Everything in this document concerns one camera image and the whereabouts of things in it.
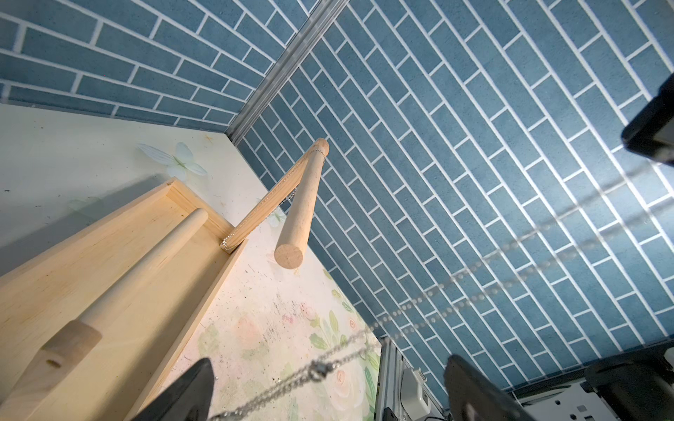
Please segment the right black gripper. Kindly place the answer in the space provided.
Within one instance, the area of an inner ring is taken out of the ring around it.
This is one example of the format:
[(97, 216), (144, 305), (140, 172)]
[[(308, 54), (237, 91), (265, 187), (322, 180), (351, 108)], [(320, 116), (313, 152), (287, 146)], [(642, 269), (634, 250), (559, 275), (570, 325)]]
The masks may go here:
[(673, 166), (673, 75), (621, 134), (629, 152)]

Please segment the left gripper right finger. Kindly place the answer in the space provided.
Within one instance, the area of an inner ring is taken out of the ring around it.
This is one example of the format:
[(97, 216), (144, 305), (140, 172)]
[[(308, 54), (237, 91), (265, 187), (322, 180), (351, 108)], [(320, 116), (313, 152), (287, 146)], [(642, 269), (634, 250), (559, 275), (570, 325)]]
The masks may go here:
[(458, 354), (449, 356), (444, 384), (454, 420), (535, 420)]

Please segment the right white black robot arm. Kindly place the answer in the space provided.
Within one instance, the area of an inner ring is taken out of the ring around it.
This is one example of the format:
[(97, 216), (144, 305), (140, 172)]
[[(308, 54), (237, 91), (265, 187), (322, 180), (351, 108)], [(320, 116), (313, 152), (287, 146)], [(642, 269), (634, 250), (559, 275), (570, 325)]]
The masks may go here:
[[(673, 165), (673, 77), (623, 130), (628, 151)], [(673, 340), (603, 359), (586, 382), (620, 420), (673, 419)]]

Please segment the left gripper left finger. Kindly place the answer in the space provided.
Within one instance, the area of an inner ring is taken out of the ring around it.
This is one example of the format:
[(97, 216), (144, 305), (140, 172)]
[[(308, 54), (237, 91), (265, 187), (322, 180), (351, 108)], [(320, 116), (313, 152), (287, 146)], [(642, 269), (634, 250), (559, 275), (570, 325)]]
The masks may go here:
[(211, 360), (202, 358), (139, 412), (133, 421), (205, 421), (214, 384)]

